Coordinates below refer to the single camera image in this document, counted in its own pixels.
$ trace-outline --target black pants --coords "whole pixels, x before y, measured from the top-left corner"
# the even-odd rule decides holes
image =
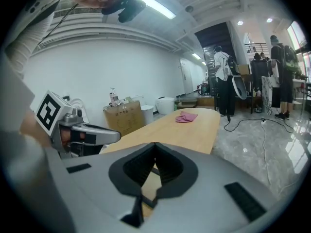
[[[293,103],[293,79],[283,79],[280,82],[281,102]]]
[[[232,76],[229,76],[227,81],[223,81],[220,78],[218,80],[218,92],[219,92],[219,113],[222,115],[234,115],[235,111],[235,90],[232,83]]]

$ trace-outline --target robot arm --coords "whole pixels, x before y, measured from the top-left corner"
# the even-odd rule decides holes
[[[98,154],[104,144],[121,139],[118,131],[83,122],[82,111],[71,106],[59,95],[48,91],[35,118],[51,138],[52,146],[62,158]],[[64,146],[62,130],[70,130],[70,141]]]

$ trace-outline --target fluorescent light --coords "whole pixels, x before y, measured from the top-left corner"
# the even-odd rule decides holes
[[[173,19],[176,16],[172,11],[164,7],[161,3],[157,2],[156,0],[142,0],[142,1],[144,1],[149,7],[159,11],[169,19]]]
[[[192,54],[193,57],[197,58],[198,60],[201,59],[199,55],[197,55],[196,53]]]

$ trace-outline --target door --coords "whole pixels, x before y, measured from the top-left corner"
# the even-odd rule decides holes
[[[190,72],[190,63],[188,60],[180,59],[180,64],[181,64],[181,73],[183,76],[185,93],[186,94],[192,93],[193,87],[192,87],[192,78],[191,78],[191,72]]]

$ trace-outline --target black backpack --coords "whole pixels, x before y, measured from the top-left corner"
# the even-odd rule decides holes
[[[231,55],[229,55],[229,58],[227,59],[227,63],[228,63],[228,66],[230,67],[232,74],[239,75],[239,73],[237,72],[238,65]]]
[[[298,72],[300,70],[296,52],[290,46],[284,46],[282,48],[282,65],[291,72]]]

